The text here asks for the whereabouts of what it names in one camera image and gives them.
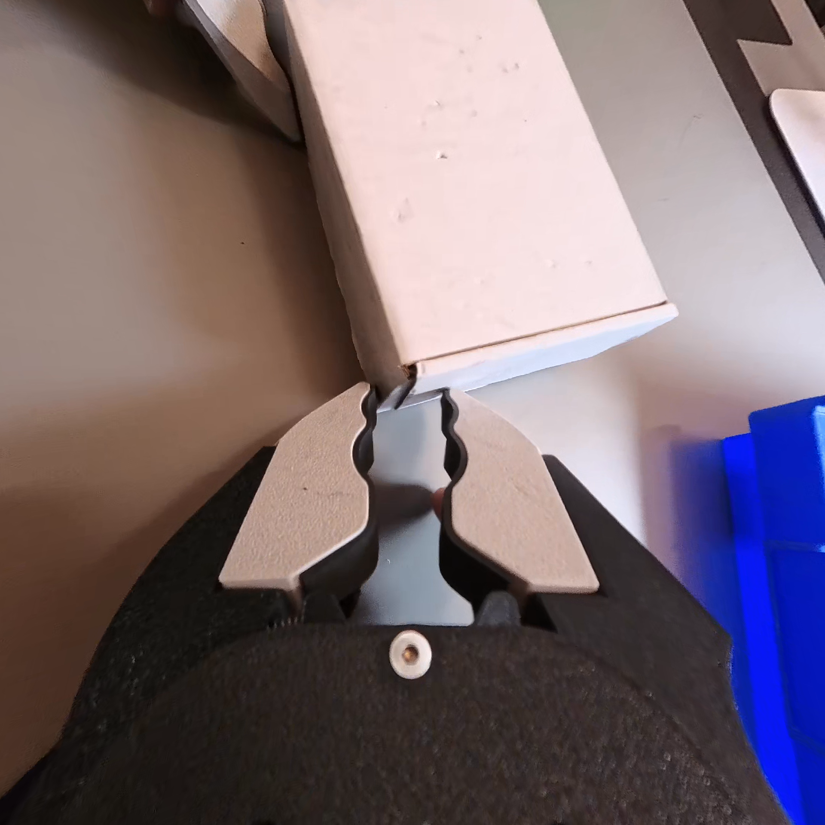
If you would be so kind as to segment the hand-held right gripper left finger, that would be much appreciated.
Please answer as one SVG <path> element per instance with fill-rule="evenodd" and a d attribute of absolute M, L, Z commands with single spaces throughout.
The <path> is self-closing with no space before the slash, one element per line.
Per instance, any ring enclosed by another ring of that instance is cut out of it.
<path fill-rule="evenodd" d="M 220 572 L 227 589 L 351 596 L 378 561 L 371 510 L 376 393 L 366 382 L 279 439 Z"/>

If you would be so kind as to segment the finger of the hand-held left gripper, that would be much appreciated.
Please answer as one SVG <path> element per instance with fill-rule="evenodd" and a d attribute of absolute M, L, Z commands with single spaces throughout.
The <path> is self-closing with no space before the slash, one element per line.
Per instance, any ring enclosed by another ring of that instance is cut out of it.
<path fill-rule="evenodd" d="M 242 96 L 285 139 L 302 130 L 290 80 L 272 51 L 258 1 L 184 1 Z"/>

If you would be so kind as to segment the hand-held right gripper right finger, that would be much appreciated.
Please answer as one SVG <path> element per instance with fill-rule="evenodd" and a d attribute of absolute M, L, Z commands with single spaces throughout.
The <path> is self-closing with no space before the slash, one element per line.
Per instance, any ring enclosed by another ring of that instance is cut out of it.
<path fill-rule="evenodd" d="M 538 447 L 462 391 L 444 392 L 441 411 L 444 579 L 462 596 L 596 593 L 599 580 Z"/>

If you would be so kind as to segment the white cardboard mailer box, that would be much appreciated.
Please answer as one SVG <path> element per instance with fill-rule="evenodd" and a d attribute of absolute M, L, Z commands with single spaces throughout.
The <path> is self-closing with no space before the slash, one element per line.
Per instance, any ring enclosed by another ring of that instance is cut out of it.
<path fill-rule="evenodd" d="M 677 316 L 537 2 L 283 5 L 318 208 L 385 408 Z"/>

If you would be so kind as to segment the blue plastic bin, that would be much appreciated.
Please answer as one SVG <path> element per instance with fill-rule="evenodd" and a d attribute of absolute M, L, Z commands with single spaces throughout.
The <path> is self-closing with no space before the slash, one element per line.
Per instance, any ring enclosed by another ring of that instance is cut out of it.
<path fill-rule="evenodd" d="M 824 397 L 670 452 L 679 575 L 732 640 L 735 705 L 792 823 L 824 823 Z"/>

